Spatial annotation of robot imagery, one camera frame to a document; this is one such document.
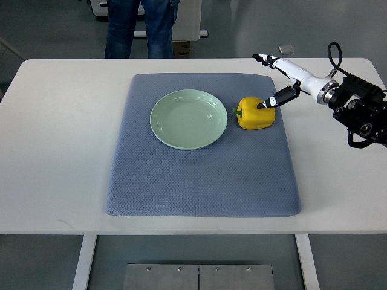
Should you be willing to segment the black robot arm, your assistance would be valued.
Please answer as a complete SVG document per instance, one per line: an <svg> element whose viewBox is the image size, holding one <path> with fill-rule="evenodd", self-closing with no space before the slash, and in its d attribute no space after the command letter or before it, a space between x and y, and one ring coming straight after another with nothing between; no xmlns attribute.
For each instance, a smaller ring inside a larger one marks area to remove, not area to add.
<svg viewBox="0 0 387 290"><path fill-rule="evenodd" d="M380 87L340 67L342 50L337 42L327 48L328 59L344 75L328 101L333 118L348 131L348 145L363 149L374 143L386 146L386 94Z"/></svg>

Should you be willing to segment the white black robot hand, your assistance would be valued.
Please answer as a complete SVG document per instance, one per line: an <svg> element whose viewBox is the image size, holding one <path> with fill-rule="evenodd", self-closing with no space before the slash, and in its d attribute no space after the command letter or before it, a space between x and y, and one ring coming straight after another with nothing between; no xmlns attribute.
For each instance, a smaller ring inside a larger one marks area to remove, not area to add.
<svg viewBox="0 0 387 290"><path fill-rule="evenodd" d="M318 104L325 105L329 102L334 90L339 87L339 84L332 77L316 77L311 72L285 58L268 54L254 54L252 57L264 66L278 70L292 83L291 86L281 89L266 101L259 103L257 105L258 109L282 106L299 97L302 92L312 96Z"/></svg>

